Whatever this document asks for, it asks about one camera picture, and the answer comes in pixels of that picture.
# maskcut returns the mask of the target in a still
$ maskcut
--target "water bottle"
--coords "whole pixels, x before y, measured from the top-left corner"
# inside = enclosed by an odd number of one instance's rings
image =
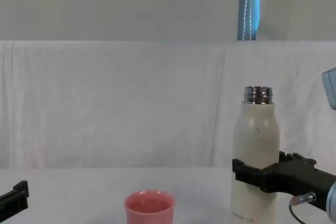
[[[246,87],[233,134],[233,158],[265,168],[279,161],[279,127],[274,114],[272,88]],[[231,224],[276,222],[276,193],[235,179],[232,173]]]

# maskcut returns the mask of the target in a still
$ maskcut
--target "black cable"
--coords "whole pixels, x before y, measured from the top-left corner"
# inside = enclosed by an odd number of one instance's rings
[[[300,220],[299,217],[297,217],[297,216],[294,214],[291,204],[288,205],[288,208],[289,208],[290,213],[293,215],[293,217],[294,217],[298,222],[300,222],[301,224],[306,224],[305,222],[303,222],[302,220]]]

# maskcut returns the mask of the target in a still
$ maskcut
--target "metal bottle neck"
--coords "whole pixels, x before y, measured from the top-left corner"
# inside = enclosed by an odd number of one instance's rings
[[[272,88],[250,86],[245,88],[244,103],[272,104]]]

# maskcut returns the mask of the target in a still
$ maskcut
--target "black clamp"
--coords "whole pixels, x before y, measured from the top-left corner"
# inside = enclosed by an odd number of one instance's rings
[[[0,196],[0,222],[28,208],[28,182],[21,181],[13,190]]]
[[[280,152],[279,162],[266,168],[257,169],[233,159],[232,169],[236,180],[257,186],[265,193],[282,192],[298,196],[313,191],[316,201],[310,204],[325,211],[328,192],[336,176],[316,169],[316,163],[298,153],[286,155]]]

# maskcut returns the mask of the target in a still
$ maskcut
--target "table surface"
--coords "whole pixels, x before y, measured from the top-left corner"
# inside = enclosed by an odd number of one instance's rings
[[[176,197],[174,224],[225,224],[230,219],[229,168],[114,168],[0,170],[4,194],[28,180],[29,208],[6,224],[125,224],[123,201],[132,192],[160,189]],[[277,223],[296,223],[291,196],[278,194]],[[309,223],[331,223],[325,212],[302,205]]]

